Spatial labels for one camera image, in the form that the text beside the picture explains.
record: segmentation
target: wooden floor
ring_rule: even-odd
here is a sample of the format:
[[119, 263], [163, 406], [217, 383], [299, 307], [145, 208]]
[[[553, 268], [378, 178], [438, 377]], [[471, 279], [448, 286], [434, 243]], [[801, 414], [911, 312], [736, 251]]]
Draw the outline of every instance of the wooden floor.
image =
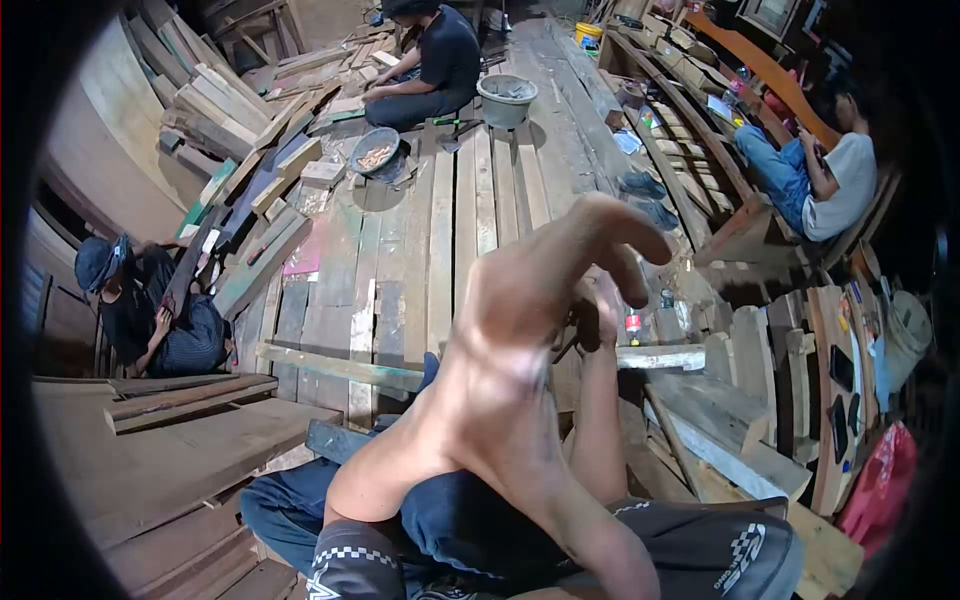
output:
[[[453, 126], [428, 124], [403, 135], [418, 164], [410, 181], [357, 187], [348, 175], [328, 197], [295, 188], [288, 201], [315, 223], [287, 264], [310, 264], [310, 272], [278, 274], [237, 318], [239, 371], [271, 372], [279, 379], [279, 397], [344, 411], [348, 422], [369, 428], [375, 415], [403, 410], [402, 393], [286, 365], [258, 365], [255, 344], [273, 340], [328, 356], [418, 369], [425, 351], [442, 350], [478, 255], [565, 214], [579, 194], [614, 190], [615, 181], [600, 168], [584, 141], [583, 125], [558, 89], [558, 79], [575, 75], [543, 19], [515, 24], [507, 61], [491, 72], [515, 73], [538, 87], [527, 123], [516, 130], [476, 128], [460, 138], [460, 150], [451, 155], [438, 146], [437, 136], [453, 132]], [[481, 110], [477, 98], [457, 116], [474, 118]], [[314, 136], [324, 141], [325, 156], [348, 156], [367, 128], [362, 119], [353, 119]], [[663, 203], [677, 214], [669, 197]], [[641, 313], [647, 344], [690, 339], [696, 329], [694, 307], [722, 302], [714, 286], [723, 274], [692, 268], [683, 228], [667, 237], [676, 249], [671, 263], [655, 267], [641, 261], [653, 299]], [[656, 310], [663, 287], [689, 307], [685, 318], [683, 311], [677, 319], [676, 311]], [[621, 343], [624, 335], [621, 327]], [[569, 354], [551, 379], [561, 410], [572, 410], [579, 394], [579, 358]]]

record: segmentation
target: black shirt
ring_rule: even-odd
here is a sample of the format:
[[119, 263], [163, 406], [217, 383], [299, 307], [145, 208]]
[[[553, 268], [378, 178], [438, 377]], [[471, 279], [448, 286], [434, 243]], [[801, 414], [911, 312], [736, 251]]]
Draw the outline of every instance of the black shirt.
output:
[[159, 252], [166, 254], [159, 246], [151, 246], [144, 252], [140, 259], [142, 271], [135, 261], [128, 261], [124, 265], [120, 297], [112, 303], [100, 302], [104, 332], [117, 351], [117, 359], [126, 367], [147, 353], [147, 344], [154, 335], [156, 312], [137, 281], [147, 284], [158, 268]]
[[473, 90], [480, 79], [480, 44], [462, 14], [446, 4], [420, 35], [420, 80], [437, 89]]

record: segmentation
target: yellow bucket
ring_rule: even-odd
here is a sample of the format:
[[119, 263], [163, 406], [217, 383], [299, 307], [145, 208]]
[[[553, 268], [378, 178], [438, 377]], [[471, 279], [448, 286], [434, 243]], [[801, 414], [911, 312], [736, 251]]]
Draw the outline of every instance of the yellow bucket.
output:
[[595, 25], [577, 23], [577, 33], [573, 39], [576, 40], [578, 46], [585, 48], [587, 46], [599, 46], [602, 35], [603, 30]]

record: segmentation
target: white t-shirt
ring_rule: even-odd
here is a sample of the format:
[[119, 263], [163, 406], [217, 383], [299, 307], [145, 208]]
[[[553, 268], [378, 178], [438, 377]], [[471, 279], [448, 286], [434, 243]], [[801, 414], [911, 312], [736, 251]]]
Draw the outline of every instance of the white t-shirt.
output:
[[870, 205], [876, 187], [874, 141], [863, 133], [847, 133], [840, 143], [824, 156], [833, 178], [840, 186], [829, 200], [804, 203], [804, 232], [815, 242], [826, 240], [843, 231]]

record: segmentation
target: man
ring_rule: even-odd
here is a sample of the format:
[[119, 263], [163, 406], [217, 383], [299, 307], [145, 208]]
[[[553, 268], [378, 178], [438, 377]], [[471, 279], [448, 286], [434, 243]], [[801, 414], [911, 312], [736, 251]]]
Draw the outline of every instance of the man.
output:
[[80, 287], [100, 298], [107, 339], [127, 377], [172, 377], [212, 372], [226, 358], [225, 323], [212, 297], [191, 284], [180, 320], [160, 306], [176, 267], [164, 248], [186, 248], [190, 238], [133, 248], [126, 233], [114, 244], [99, 237], [77, 250], [74, 274]]
[[[254, 481], [241, 497], [245, 522], [281, 556], [294, 539], [301, 553], [321, 528], [312, 560], [292, 562], [308, 564], [307, 590], [323, 598], [479, 599], [494, 589], [527, 600], [789, 598], [803, 549], [785, 522], [627, 496], [612, 285], [602, 273], [581, 279], [596, 263], [624, 301], [645, 305], [627, 243], [654, 264], [670, 259], [640, 211], [594, 193], [479, 258], [444, 360], [436, 376], [427, 365], [428, 385], [409, 409], [324, 471], [321, 493], [298, 494], [287, 485], [298, 477], [282, 473]], [[571, 309], [587, 355], [567, 461], [542, 381]], [[289, 473], [305, 479], [316, 464]], [[434, 566], [486, 576], [473, 577], [485, 595], [417, 591], [422, 556], [410, 541]]]
[[466, 106], [480, 78], [480, 45], [467, 20], [437, 0], [384, 0], [383, 12], [398, 27], [423, 31], [417, 46], [363, 95], [367, 122], [406, 132]]
[[846, 83], [835, 99], [837, 123], [844, 136], [822, 159], [823, 147], [803, 128], [799, 137], [779, 152], [752, 125], [741, 127], [733, 137], [783, 219], [814, 242], [852, 225], [870, 204], [876, 185], [874, 142], [864, 95], [855, 84]]

